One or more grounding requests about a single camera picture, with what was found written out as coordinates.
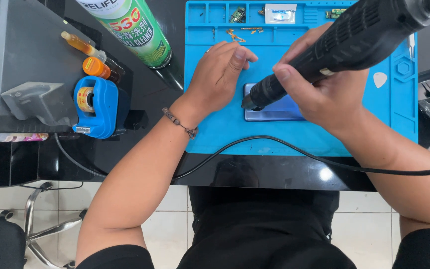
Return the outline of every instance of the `office chair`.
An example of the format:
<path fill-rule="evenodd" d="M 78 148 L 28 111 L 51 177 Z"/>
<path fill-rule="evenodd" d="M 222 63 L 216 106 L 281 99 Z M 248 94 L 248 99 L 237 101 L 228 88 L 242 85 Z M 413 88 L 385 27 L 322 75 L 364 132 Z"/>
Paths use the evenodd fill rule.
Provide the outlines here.
<path fill-rule="evenodd" d="M 45 182 L 40 186 L 42 189 L 51 189 L 53 187 L 51 182 Z M 82 211 L 79 217 L 68 220 L 54 227 L 45 229 L 43 231 L 33 232 L 33 210 L 34 202 L 39 193 L 46 192 L 45 190 L 34 190 L 29 196 L 24 209 L 24 230 L 15 223 L 7 221 L 13 215 L 12 211 L 4 210 L 0 214 L 0 269 L 23 269 L 26 263 L 24 253 L 29 249 L 34 256 L 41 261 L 45 268 L 48 269 L 63 269 L 74 268 L 75 261 L 70 261 L 63 267 L 53 264 L 41 247 L 36 242 L 37 240 L 57 233 L 68 230 L 79 223 L 86 215 L 87 210 Z"/>

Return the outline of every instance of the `blue silicone repair mat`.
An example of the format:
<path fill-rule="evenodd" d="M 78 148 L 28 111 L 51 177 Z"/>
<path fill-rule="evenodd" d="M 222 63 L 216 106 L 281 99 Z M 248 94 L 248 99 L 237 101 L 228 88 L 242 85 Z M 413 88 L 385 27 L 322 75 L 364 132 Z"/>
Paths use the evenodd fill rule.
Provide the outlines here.
<path fill-rule="evenodd" d="M 214 153 L 226 144 L 252 135 L 271 135 L 285 140 L 317 156 L 350 156 L 343 144 L 318 125 L 307 121 L 247 122 L 240 107 L 243 85 L 258 82 L 269 74 L 297 38 L 310 28 L 334 19 L 326 19 L 326 11 L 345 9 L 354 1 L 269 1 L 271 4 L 297 4 L 295 24 L 266 24 L 258 13 L 265 1 L 188 1 L 185 7 L 185 82 L 188 88 L 198 60 L 210 46 L 232 39 L 226 33 L 246 40 L 241 45 L 260 59 L 242 71 L 233 100 L 222 110 L 210 114 L 198 125 L 199 133 L 187 146 L 189 153 Z M 238 8 L 246 8 L 246 23 L 229 23 Z M 264 32 L 251 34 L 244 27 L 262 27 Z M 417 143 L 417 46 L 414 59 L 404 41 L 391 56 L 371 68 L 367 80 L 364 106 L 401 135 Z M 374 83 L 374 76 L 387 76 L 384 84 Z M 285 155 L 300 153 L 268 139 L 237 144 L 223 152 L 238 155 Z"/>

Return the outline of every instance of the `beaded bracelet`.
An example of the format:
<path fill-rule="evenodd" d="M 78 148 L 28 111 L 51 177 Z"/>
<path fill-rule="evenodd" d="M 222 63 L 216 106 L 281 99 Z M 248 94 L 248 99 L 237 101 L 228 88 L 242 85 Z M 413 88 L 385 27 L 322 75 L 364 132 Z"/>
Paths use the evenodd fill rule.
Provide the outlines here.
<path fill-rule="evenodd" d="M 180 121 L 179 121 L 179 120 L 177 120 L 177 118 L 176 118 L 172 113 L 170 113 L 169 108 L 167 108 L 167 107 L 162 108 L 162 112 L 163 112 L 163 113 L 164 113 L 164 115 L 165 115 L 165 116 L 167 116 L 167 118 L 169 118 L 169 120 L 170 120 L 171 122 L 173 122 L 175 125 L 180 125 L 180 126 L 182 126 L 182 127 L 185 129 L 185 131 L 188 133 L 188 136 L 190 137 L 190 139 L 194 139 L 194 138 L 195 138 L 195 136 L 196 136 L 196 135 L 197 135 L 197 133 L 198 133 L 198 126 L 197 126 L 195 129 L 190 130 L 189 128 L 186 128 L 186 127 L 184 127 L 182 124 L 180 124 Z"/>

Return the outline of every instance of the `smartphone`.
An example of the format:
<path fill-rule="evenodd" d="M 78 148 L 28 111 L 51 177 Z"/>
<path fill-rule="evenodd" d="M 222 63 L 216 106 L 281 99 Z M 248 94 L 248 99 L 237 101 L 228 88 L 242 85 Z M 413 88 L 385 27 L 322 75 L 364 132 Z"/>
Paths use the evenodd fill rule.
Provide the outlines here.
<path fill-rule="evenodd" d="M 256 83 L 246 83 L 243 86 L 243 96 L 250 94 L 251 87 Z M 260 111 L 245 109 L 245 120 L 248 122 L 277 122 L 277 121 L 305 121 L 298 105 L 289 95 L 267 105 Z"/>

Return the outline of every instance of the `forearm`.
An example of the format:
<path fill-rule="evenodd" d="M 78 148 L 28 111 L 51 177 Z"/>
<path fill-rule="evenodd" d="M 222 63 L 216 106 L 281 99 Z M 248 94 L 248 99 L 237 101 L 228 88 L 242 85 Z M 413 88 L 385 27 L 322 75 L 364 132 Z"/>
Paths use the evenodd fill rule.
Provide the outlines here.
<path fill-rule="evenodd" d="M 200 119 L 190 109 L 179 100 L 170 107 L 183 125 L 195 128 Z M 145 222 L 167 192 L 188 140 L 181 126 L 162 117 L 104 180 L 87 212 L 87 223 L 114 229 Z"/>
<path fill-rule="evenodd" d="M 363 167 L 430 169 L 430 152 L 363 110 L 349 130 L 333 132 Z M 402 216 L 430 223 L 430 176 L 368 173 L 383 198 Z"/>

